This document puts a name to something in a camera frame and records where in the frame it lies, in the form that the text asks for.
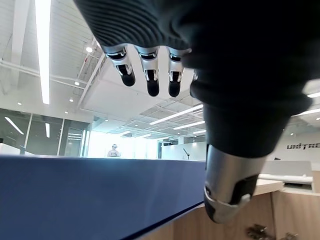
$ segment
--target person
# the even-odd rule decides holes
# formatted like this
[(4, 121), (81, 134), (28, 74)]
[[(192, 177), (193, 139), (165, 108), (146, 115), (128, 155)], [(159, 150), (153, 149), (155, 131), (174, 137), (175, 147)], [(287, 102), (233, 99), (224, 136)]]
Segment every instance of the person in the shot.
[(116, 149), (117, 149), (117, 145), (116, 144), (113, 144), (112, 145), (112, 150), (110, 150), (109, 152), (108, 152), (108, 155), (107, 155), (107, 157), (109, 158), (109, 157), (111, 157), (111, 158), (115, 158), (115, 157), (120, 157), (120, 152), (118, 152)]

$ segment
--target recessed ceiling light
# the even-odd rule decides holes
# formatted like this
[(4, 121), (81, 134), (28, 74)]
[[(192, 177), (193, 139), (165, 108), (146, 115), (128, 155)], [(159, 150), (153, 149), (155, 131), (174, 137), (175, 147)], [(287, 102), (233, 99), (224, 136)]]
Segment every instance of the recessed ceiling light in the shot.
[(92, 53), (94, 50), (92, 49), (92, 47), (90, 47), (90, 46), (87, 46), (86, 48), (85, 48), (85, 50), (88, 52), (88, 53)]
[(35, 25), (42, 102), (50, 104), (49, 50), (51, 0), (35, 0)]
[(295, 116), (301, 116), (301, 115), (307, 115), (307, 114), (315, 114), (315, 113), (319, 113), (319, 112), (320, 112), (320, 108), (316, 108), (316, 109), (304, 111), (304, 112), (302, 112), (300, 114), (293, 115), (293, 116), (295, 117)]
[(121, 133), (118, 133), (117, 135), (118, 136), (122, 136), (122, 135), (126, 135), (126, 134), (129, 134), (131, 133), (130, 131), (124, 131), (124, 132), (121, 132)]
[(203, 134), (205, 133), (207, 130), (200, 130), (200, 131), (194, 131), (192, 134)]
[(309, 98), (312, 98), (312, 99), (313, 99), (313, 98), (320, 97), (320, 92), (316, 92), (316, 93), (309, 94), (308, 97), (309, 97)]
[(24, 135), (24, 133), (18, 128), (17, 125), (15, 125), (15, 123), (9, 117), (5, 116), (4, 118), (12, 125), (12, 127), (15, 128), (15, 130), (17, 130), (21, 135)]
[(154, 140), (165, 140), (165, 139), (169, 139), (169, 137), (168, 137), (168, 136), (165, 136), (165, 137), (156, 138), (156, 139), (154, 139)]
[(193, 122), (193, 123), (190, 123), (190, 124), (187, 124), (187, 125), (177, 126), (177, 127), (173, 128), (173, 130), (185, 129), (185, 128), (189, 128), (189, 127), (192, 127), (192, 126), (197, 126), (197, 125), (204, 124), (204, 123), (205, 123), (205, 121), (197, 121), (197, 122)]
[(45, 135), (47, 138), (50, 138), (50, 124), (49, 123), (45, 123)]
[(170, 116), (161, 118), (161, 119), (159, 119), (159, 120), (157, 120), (157, 121), (150, 122), (149, 124), (150, 124), (150, 125), (155, 125), (155, 124), (158, 124), (158, 123), (167, 121), (167, 120), (169, 120), (169, 119), (173, 119), (173, 118), (175, 118), (175, 117), (181, 116), (181, 115), (183, 115), (183, 114), (190, 113), (190, 112), (192, 112), (192, 111), (194, 111), (194, 110), (202, 109), (203, 107), (204, 107), (203, 104), (199, 104), (199, 105), (194, 106), (194, 107), (191, 107), (191, 108), (189, 108), (189, 109), (187, 109), (187, 110), (180, 111), (180, 112), (175, 113), (175, 114), (173, 114), (173, 115), (170, 115)]
[(151, 136), (151, 134), (145, 134), (145, 135), (142, 135), (142, 136), (137, 136), (137, 138), (146, 138), (146, 137), (150, 137)]

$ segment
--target black robotic arm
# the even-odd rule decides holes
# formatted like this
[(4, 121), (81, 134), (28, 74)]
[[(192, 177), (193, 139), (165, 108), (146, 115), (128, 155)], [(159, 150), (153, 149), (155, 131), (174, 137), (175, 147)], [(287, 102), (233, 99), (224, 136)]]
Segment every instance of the black robotic arm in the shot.
[(135, 79), (126, 44), (140, 55), (151, 96), (159, 93), (158, 46), (169, 52), (171, 96), (182, 64), (195, 69), (190, 93), (204, 103), (207, 131), (205, 208), (217, 223), (230, 219), (252, 197), (289, 118), (311, 105), (302, 90), (320, 75), (319, 3), (74, 1), (127, 86)]

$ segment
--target wooden counter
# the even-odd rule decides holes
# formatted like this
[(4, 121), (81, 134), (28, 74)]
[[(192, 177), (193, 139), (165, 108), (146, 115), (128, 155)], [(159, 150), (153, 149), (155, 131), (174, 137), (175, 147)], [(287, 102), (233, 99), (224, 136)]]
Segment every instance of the wooden counter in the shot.
[(281, 189), (281, 181), (259, 179), (255, 196), (230, 222), (213, 223), (201, 205), (140, 240), (248, 240), (245, 229), (253, 224), (267, 226), (268, 232), (275, 235), (270, 193)]

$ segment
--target wooden cabinet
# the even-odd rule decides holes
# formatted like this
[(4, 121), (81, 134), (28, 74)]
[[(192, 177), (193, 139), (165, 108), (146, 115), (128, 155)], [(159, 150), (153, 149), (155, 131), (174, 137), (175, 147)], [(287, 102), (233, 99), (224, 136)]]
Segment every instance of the wooden cabinet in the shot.
[(298, 234), (299, 240), (319, 240), (320, 194), (275, 191), (282, 184), (265, 183), (260, 181), (259, 195), (226, 224), (213, 223), (205, 208), (198, 207), (141, 240), (250, 240), (246, 229), (254, 224), (266, 226), (277, 240), (288, 232)]

